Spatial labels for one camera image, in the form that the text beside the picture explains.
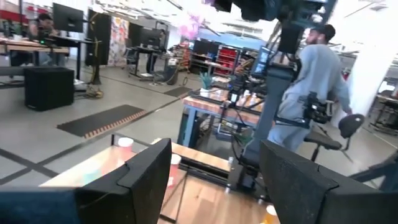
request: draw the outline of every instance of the gray floor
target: gray floor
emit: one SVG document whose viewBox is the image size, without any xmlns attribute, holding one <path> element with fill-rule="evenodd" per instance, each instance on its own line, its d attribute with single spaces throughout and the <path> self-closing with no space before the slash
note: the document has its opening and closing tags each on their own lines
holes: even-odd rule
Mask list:
<svg viewBox="0 0 398 224">
<path fill-rule="evenodd" d="M 157 69 L 161 69 L 162 62 L 158 63 Z M 85 78 L 88 78 L 88 70 L 82 69 Z M 87 141 L 57 129 L 56 125 L 119 105 L 132 105 L 150 112 L 142 119 L 113 130 L 134 138 L 137 149 L 144 149 L 145 144 L 156 138 L 177 140 L 183 105 L 178 98 L 164 93 L 178 85 L 151 86 L 114 67 L 102 68 L 100 74 L 104 98 L 76 100 L 71 106 L 42 113 L 24 106 L 23 88 L 0 90 L 0 185 L 39 185 L 106 148 L 110 144 L 109 133 L 98 136 L 95 141 Z M 196 75 L 185 75 L 188 77 L 187 87 L 200 88 Z M 327 129 L 339 139 L 337 129 Z M 207 146 L 219 147 L 214 143 Z M 350 175 L 383 161 L 397 150 L 397 146 L 396 137 L 365 128 L 355 135 L 346 154 L 321 151 L 317 162 L 343 175 Z M 298 153 L 310 157 L 314 148 L 313 144 L 304 144 Z M 380 180 L 367 184 L 375 186 L 378 183 Z"/>
</svg>

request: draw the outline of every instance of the black monitor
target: black monitor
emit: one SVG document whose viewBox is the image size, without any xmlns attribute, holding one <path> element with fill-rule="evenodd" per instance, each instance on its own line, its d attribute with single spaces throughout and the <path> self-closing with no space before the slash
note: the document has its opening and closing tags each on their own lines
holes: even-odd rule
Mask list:
<svg viewBox="0 0 398 224">
<path fill-rule="evenodd" d="M 84 13 L 82 10 L 61 4 L 52 4 L 54 29 L 69 32 L 83 32 Z"/>
<path fill-rule="evenodd" d="M 267 67 L 267 61 L 268 61 L 268 57 L 271 54 L 271 51 L 262 46 L 259 49 L 259 53 L 257 55 L 257 58 L 255 59 L 253 66 L 251 68 L 251 75 L 253 77 L 264 77 L 265 74 L 265 70 Z"/>
<path fill-rule="evenodd" d="M 141 43 L 144 45 L 151 45 L 159 47 L 161 30 L 157 29 L 141 29 Z"/>
</svg>

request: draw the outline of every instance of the black floor mat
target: black floor mat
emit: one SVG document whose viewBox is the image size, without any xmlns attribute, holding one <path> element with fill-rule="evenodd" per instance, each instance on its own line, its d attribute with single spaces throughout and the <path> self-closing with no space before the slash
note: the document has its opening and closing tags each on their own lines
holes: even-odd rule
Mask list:
<svg viewBox="0 0 398 224">
<path fill-rule="evenodd" d="M 184 86 L 180 86 L 177 87 L 173 90 L 169 90 L 167 92 L 165 92 L 164 94 L 169 95 L 169 96 L 174 96 L 174 97 L 178 97 L 178 98 L 182 98 L 188 95 L 188 92 L 191 91 L 192 89 L 184 87 Z"/>
<path fill-rule="evenodd" d="M 146 111 L 135 106 L 121 105 L 84 118 L 59 124 L 58 129 L 79 137 L 92 138 L 126 122 L 137 119 Z"/>
</svg>

